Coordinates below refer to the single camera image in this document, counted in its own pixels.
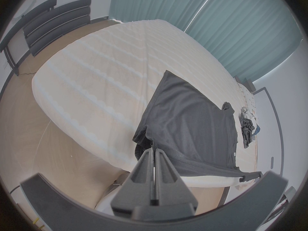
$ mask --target mattress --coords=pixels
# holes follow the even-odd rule
[[[243,92],[198,42],[166,21],[116,24],[53,55],[32,80],[33,95],[50,119],[79,145],[115,167],[137,163],[133,135],[168,70],[218,107],[229,102],[238,133],[236,165],[256,171],[256,141],[244,149],[239,115]],[[190,187],[239,185],[238,177],[182,177]]]

